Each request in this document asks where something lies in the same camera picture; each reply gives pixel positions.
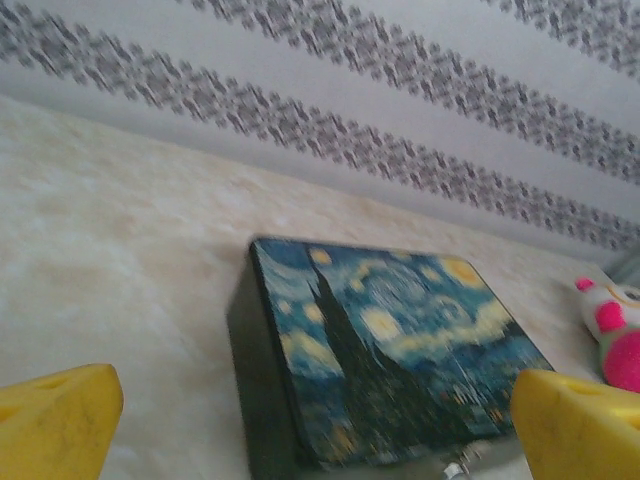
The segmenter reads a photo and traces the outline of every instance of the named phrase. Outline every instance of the blue swirling sky painting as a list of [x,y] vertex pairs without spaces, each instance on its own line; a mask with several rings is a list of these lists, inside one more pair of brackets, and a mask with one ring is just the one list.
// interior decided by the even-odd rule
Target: blue swirling sky painting
[[276,238],[253,253],[299,428],[322,462],[502,435],[518,373],[549,367],[458,257]]
[[258,256],[282,345],[294,373],[339,374],[311,293],[306,248],[364,342],[410,367],[461,344],[504,337],[513,318],[457,257],[262,239]]

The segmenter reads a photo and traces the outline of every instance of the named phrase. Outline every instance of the painted box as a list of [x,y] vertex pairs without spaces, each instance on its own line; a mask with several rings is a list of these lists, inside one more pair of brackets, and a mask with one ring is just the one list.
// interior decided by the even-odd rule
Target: painted box
[[551,369],[464,259],[258,238],[248,260],[229,316],[239,388],[248,375],[262,398],[241,392],[245,432],[262,416],[281,461],[388,464],[511,434],[518,373]]

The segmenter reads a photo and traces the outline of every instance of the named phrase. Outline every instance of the marble surface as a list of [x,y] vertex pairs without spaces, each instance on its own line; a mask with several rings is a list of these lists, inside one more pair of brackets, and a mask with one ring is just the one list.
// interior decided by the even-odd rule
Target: marble surface
[[[594,264],[3,97],[0,212],[0,385],[112,363],[105,480],[249,478],[225,309],[256,233],[464,256],[556,369],[594,378],[571,291],[606,280]],[[531,476],[512,455],[476,478]]]

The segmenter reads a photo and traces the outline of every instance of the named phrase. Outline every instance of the pink plush toy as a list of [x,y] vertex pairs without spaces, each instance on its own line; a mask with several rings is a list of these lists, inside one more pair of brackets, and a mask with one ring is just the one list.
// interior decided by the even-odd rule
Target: pink plush toy
[[640,289],[576,281],[584,322],[600,343],[606,382],[640,393]]

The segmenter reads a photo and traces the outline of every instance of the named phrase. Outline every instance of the wall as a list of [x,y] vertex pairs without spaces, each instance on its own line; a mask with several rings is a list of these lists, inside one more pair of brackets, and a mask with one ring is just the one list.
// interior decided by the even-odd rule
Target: wall
[[0,0],[0,59],[124,130],[601,264],[640,241],[639,0]]

